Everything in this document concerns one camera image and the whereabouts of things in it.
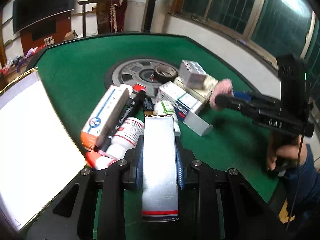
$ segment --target blue sleeve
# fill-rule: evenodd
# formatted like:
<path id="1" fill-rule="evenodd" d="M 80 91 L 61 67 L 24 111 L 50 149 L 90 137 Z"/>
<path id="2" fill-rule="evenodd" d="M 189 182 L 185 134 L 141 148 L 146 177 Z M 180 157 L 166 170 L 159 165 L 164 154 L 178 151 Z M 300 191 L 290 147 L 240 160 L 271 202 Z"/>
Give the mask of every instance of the blue sleeve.
<path id="1" fill-rule="evenodd" d="M 307 159 L 300 167 L 300 183 L 293 215 L 309 210 L 320 201 L 320 173 L 318 173 L 314 167 L 313 156 L 309 145 L 307 145 L 307 149 Z M 289 212 L 297 189 L 297 170 L 297 168 L 288 169 L 282 178 L 287 191 L 287 210 Z"/>

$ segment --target television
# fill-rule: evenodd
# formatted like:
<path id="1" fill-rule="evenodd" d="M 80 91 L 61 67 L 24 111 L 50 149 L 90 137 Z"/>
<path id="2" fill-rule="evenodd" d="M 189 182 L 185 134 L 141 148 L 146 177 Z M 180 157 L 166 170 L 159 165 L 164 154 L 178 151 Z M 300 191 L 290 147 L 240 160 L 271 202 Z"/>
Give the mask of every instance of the television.
<path id="1" fill-rule="evenodd" d="M 12 10 L 13 32 L 74 8 L 75 0 L 15 0 Z"/>

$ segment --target hand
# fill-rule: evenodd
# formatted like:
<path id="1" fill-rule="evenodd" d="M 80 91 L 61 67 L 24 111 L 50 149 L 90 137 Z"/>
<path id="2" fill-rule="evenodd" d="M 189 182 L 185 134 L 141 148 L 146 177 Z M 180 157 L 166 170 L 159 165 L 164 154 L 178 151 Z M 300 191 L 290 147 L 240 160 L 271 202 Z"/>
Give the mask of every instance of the hand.
<path id="1" fill-rule="evenodd" d="M 269 135 L 269 145 L 267 151 L 267 170 L 273 171 L 276 168 L 276 160 L 278 157 L 288 159 L 288 160 L 298 160 L 298 152 L 299 146 L 301 143 L 301 135 L 297 138 L 297 141 L 292 142 L 291 145 L 284 145 L 278 148 L 277 150 L 274 149 L 274 133 L 270 132 Z M 307 159 L 307 146 L 303 142 L 301 153 L 300 153 L 300 165 L 303 165 Z"/>

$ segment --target green table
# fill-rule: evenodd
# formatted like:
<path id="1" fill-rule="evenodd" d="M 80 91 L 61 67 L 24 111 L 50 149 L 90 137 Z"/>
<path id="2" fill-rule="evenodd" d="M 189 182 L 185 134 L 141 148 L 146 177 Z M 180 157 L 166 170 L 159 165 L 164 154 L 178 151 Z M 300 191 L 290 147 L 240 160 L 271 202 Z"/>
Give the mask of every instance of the green table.
<path id="1" fill-rule="evenodd" d="M 182 59 L 197 61 L 214 78 L 230 78 L 234 90 L 253 89 L 226 62 L 186 37 L 121 34 L 76 40 L 48 48 L 31 66 L 38 66 L 58 116 L 82 152 L 85 150 L 80 142 L 80 131 L 106 91 L 106 71 L 115 63 L 133 57 L 157 58 L 173 65 L 179 65 Z M 137 117 L 143 120 L 142 111 Z M 212 168 L 238 169 L 261 197 L 269 201 L 278 179 L 266 173 L 268 130 L 252 125 L 252 121 L 239 112 L 217 112 L 208 105 L 200 117 L 213 124 L 212 132 L 200 137 L 180 123 L 183 147 L 192 150 L 197 159 Z M 127 239 L 139 238 L 135 236 L 141 228 L 139 199 L 137 193 L 125 192 Z"/>

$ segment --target pink sponge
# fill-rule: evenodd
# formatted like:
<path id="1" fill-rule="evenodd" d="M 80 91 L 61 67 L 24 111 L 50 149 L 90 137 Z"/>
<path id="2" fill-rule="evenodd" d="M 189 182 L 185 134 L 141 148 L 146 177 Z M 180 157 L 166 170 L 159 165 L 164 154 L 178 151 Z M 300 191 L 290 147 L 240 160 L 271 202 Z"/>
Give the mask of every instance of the pink sponge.
<path id="1" fill-rule="evenodd" d="M 221 110 L 220 107 L 216 105 L 215 99 L 218 95 L 231 95 L 233 96 L 232 83 L 231 80 L 226 78 L 218 82 L 218 84 L 213 88 L 212 94 L 209 98 L 210 106 L 214 110 Z"/>

